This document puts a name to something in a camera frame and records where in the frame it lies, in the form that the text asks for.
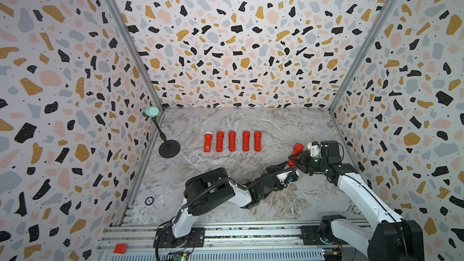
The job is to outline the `red flashlight white rim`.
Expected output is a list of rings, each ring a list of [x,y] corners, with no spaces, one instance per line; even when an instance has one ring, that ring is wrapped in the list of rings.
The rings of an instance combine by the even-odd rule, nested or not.
[[[207,132],[204,134],[204,152],[209,153],[211,152],[211,140],[213,138],[213,134],[211,132]]]

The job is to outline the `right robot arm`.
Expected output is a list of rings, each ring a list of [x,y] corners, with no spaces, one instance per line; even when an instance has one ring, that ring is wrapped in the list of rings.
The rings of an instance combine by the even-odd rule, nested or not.
[[[342,145],[337,141],[295,144],[289,164],[307,175],[322,174],[344,192],[370,225],[362,228],[342,215],[321,219],[319,237],[331,244],[342,240],[370,261],[422,261],[425,259],[421,226],[407,221],[391,209],[349,163],[343,163]]]

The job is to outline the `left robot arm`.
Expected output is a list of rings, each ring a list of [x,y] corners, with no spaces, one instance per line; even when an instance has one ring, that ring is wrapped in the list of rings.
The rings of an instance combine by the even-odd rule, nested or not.
[[[297,180],[297,169],[286,162],[267,167],[263,175],[245,184],[229,177],[223,167],[193,177],[186,182],[183,203],[176,216],[157,229],[153,247],[202,247],[205,229],[193,227],[200,216],[227,202],[251,209]]]

